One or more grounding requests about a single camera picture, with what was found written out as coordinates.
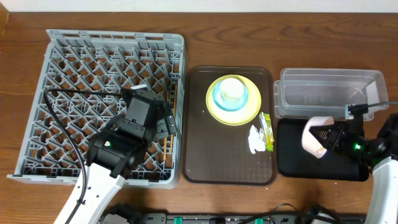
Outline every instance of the wooden tabletop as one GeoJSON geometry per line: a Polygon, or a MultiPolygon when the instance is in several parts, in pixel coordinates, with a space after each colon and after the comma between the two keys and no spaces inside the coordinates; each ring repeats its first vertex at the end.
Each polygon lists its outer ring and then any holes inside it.
{"type": "MultiPolygon", "coordinates": [[[[384,74],[390,100],[398,100],[397,14],[184,14],[16,13],[0,42],[0,223],[52,223],[72,186],[22,184],[13,174],[50,42],[46,29],[182,34],[188,69],[197,65],[264,67],[274,80],[287,67],[358,68],[384,74]]],[[[365,124],[373,138],[387,115],[365,124]]],[[[180,176],[173,190],[122,189],[111,204],[142,211],[253,214],[291,203],[319,203],[341,213],[366,213],[373,179],[366,182],[294,179],[278,175],[265,187],[191,184],[180,176]]]]}

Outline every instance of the plastic rack grid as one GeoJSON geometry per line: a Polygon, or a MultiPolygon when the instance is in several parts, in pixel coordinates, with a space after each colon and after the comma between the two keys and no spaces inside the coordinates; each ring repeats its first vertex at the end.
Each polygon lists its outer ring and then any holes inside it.
{"type": "MultiPolygon", "coordinates": [[[[145,163],[131,172],[128,186],[170,189],[178,184],[185,49],[178,34],[47,30],[51,43],[37,85],[34,102],[17,167],[9,178],[27,183],[74,184],[80,173],[76,154],[60,132],[43,101],[43,89],[68,88],[115,93],[145,83],[148,89],[167,97],[174,106],[177,136],[173,150],[167,140],[152,143],[145,163]]],[[[90,137],[113,116],[126,113],[123,99],[114,96],[49,95],[58,117],[86,154],[90,137]]]]}

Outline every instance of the black cable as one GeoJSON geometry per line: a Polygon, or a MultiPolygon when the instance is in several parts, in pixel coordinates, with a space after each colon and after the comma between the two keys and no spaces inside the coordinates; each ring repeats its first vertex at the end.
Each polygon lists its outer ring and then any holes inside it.
{"type": "Polygon", "coordinates": [[[80,169],[81,169],[82,175],[83,175],[83,186],[81,188],[81,194],[80,194],[79,199],[76,202],[75,208],[72,210],[71,214],[68,217],[68,220],[65,222],[65,224],[68,224],[72,220],[73,216],[76,214],[77,210],[79,209],[79,206],[84,203],[83,199],[85,197],[86,189],[87,189],[87,173],[86,173],[86,168],[85,168],[84,161],[83,161],[83,156],[81,155],[78,147],[76,146],[75,142],[73,141],[70,133],[65,129],[62,122],[59,120],[57,114],[54,112],[54,109],[52,108],[52,106],[50,104],[49,97],[47,96],[49,92],[80,93],[80,94],[89,94],[89,95],[98,95],[98,96],[121,96],[121,95],[118,93],[101,93],[101,92],[67,90],[67,89],[58,89],[58,88],[51,88],[48,90],[44,90],[44,92],[43,92],[43,99],[44,99],[44,102],[45,102],[51,116],[53,116],[55,122],[60,127],[60,129],[63,131],[63,133],[65,133],[68,141],[70,141],[70,144],[72,145],[73,150],[77,154],[77,157],[78,157],[78,160],[80,163],[80,167],[81,167],[80,169]]]}
{"type": "Polygon", "coordinates": [[[113,116],[113,117],[106,123],[106,125],[105,125],[105,127],[104,127],[103,130],[111,129],[112,126],[113,126],[114,124],[116,124],[116,122],[118,122],[119,119],[121,119],[121,118],[123,118],[123,117],[124,117],[123,114],[118,114],[118,115],[116,115],[116,116],[113,116]]]}
{"type": "MultiPolygon", "coordinates": [[[[295,211],[298,211],[297,208],[295,208],[295,207],[294,207],[292,204],[290,204],[290,203],[280,203],[280,204],[278,204],[274,209],[272,209],[272,212],[273,212],[273,211],[276,211],[278,208],[283,207],[283,206],[290,206],[290,207],[292,207],[295,211]]],[[[271,220],[271,222],[272,222],[273,224],[276,224],[275,221],[272,219],[272,216],[269,216],[269,220],[271,220]]]]}
{"type": "Polygon", "coordinates": [[[301,218],[305,218],[305,219],[314,219],[314,220],[320,220],[320,221],[324,221],[324,222],[328,222],[328,223],[333,223],[333,224],[341,224],[339,221],[331,219],[331,218],[326,218],[326,217],[321,217],[318,215],[311,215],[311,214],[305,214],[299,211],[273,211],[273,212],[264,212],[262,214],[259,215],[255,215],[251,218],[248,218],[244,221],[241,221],[238,224],[247,224],[249,222],[253,222],[258,218],[263,218],[263,217],[268,217],[271,215],[293,215],[296,217],[301,217],[301,218]]]}
{"type": "Polygon", "coordinates": [[[374,103],[374,104],[368,105],[368,107],[390,105],[390,104],[398,104],[398,101],[385,101],[385,102],[380,102],[380,103],[374,103]]]}

